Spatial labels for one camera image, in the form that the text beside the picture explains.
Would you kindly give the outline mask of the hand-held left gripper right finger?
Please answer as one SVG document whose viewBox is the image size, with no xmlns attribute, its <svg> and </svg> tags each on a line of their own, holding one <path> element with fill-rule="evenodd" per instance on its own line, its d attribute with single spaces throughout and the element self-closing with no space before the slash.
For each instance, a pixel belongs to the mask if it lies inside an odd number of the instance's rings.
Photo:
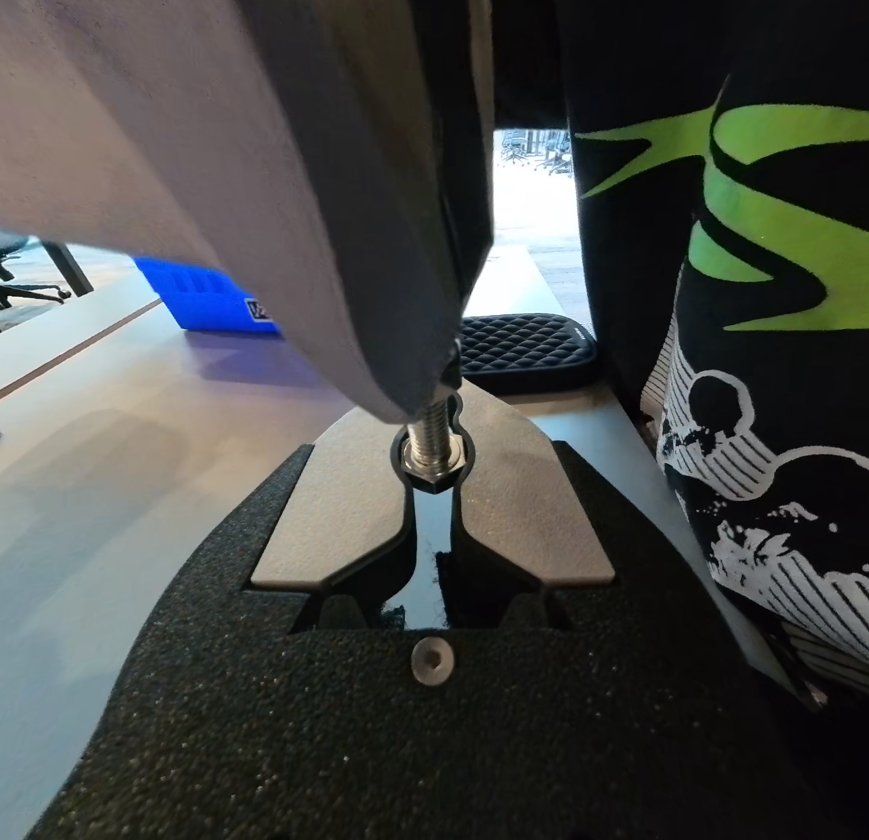
<svg viewBox="0 0 869 840">
<path fill-rule="evenodd" d="M 469 381 L 459 397 L 469 454 L 454 491 L 462 536 L 545 588 L 610 585 L 613 564 L 549 436 Z"/>
</svg>

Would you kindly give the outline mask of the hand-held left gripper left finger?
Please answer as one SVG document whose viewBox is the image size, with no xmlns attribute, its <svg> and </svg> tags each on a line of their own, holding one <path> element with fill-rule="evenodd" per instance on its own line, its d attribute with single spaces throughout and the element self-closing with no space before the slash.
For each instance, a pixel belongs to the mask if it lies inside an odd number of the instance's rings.
<svg viewBox="0 0 869 840">
<path fill-rule="evenodd" d="M 251 575 L 269 590 L 399 590 L 414 572 L 414 492 L 398 427 L 353 409 L 320 435 Z"/>
</svg>

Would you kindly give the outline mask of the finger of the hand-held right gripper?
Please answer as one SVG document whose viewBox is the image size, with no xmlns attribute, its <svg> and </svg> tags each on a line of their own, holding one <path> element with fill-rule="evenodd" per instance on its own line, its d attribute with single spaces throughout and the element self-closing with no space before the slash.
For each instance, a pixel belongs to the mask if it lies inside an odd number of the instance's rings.
<svg viewBox="0 0 869 840">
<path fill-rule="evenodd" d="M 2 230 L 220 269 L 379 419 L 462 297 L 408 0 L 1 0 Z"/>
<path fill-rule="evenodd" d="M 414 332 L 454 340 L 494 239 L 489 0 L 406 0 L 412 42 L 401 210 L 414 239 Z"/>
</svg>

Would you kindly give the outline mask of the silver hex bolt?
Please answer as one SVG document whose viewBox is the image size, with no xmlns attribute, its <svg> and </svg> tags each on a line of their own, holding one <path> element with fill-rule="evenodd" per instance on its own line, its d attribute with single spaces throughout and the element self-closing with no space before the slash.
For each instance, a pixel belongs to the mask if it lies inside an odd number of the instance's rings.
<svg viewBox="0 0 869 840">
<path fill-rule="evenodd" d="M 474 447 L 462 427 L 462 394 L 450 390 L 396 434 L 390 451 L 394 472 L 412 490 L 440 495 L 459 485 L 474 464 Z"/>
</svg>

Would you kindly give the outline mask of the blue plastic bin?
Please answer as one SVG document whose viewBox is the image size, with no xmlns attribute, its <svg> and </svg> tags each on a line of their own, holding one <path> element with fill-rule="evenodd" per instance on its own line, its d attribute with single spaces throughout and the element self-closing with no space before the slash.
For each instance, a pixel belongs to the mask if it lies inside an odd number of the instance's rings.
<svg viewBox="0 0 869 840">
<path fill-rule="evenodd" d="M 151 258 L 133 263 L 185 331 L 281 333 L 263 306 L 221 271 Z"/>
</svg>

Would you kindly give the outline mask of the row of distant office chairs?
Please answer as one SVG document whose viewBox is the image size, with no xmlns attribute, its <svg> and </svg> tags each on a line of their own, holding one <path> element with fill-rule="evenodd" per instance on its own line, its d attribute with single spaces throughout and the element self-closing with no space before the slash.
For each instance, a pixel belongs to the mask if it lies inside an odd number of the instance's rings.
<svg viewBox="0 0 869 840">
<path fill-rule="evenodd" d="M 517 164 L 549 175 L 573 177 L 571 135 L 567 130 L 497 130 L 494 154 L 501 165 Z"/>
</svg>

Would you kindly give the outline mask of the wooden desk black legs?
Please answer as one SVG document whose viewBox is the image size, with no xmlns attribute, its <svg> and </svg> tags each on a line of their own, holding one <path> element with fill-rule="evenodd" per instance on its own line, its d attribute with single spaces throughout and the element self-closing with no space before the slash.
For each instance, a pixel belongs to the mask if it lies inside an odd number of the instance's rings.
<svg viewBox="0 0 869 840">
<path fill-rule="evenodd" d="M 95 290 L 67 245 L 47 240 L 40 240 L 40 243 L 66 282 L 67 289 L 77 298 L 81 298 Z"/>
</svg>

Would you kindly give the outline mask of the person's black printed shirt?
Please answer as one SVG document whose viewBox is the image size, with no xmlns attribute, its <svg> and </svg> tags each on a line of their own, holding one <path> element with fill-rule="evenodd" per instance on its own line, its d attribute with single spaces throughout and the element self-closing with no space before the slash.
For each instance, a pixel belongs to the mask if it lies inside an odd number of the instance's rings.
<svg viewBox="0 0 869 840">
<path fill-rule="evenodd" d="M 593 323 L 712 581 L 867 708 L 867 0 L 559 0 Z"/>
</svg>

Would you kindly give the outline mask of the black office chair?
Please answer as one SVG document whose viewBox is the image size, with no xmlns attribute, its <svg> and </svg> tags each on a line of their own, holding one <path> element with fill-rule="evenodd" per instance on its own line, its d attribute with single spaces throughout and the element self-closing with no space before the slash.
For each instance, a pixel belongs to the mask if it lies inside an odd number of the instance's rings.
<svg viewBox="0 0 869 840">
<path fill-rule="evenodd" d="M 10 303 L 11 298 L 56 302 L 58 304 L 64 304 L 66 300 L 71 298 L 70 291 L 66 291 L 54 283 L 24 283 L 18 281 L 6 269 L 5 263 L 9 259 L 16 259 L 20 256 L 21 252 L 27 247 L 29 237 L 9 234 L 6 231 L 2 231 L 1 236 L 1 309 L 3 311 L 12 308 Z"/>
</svg>

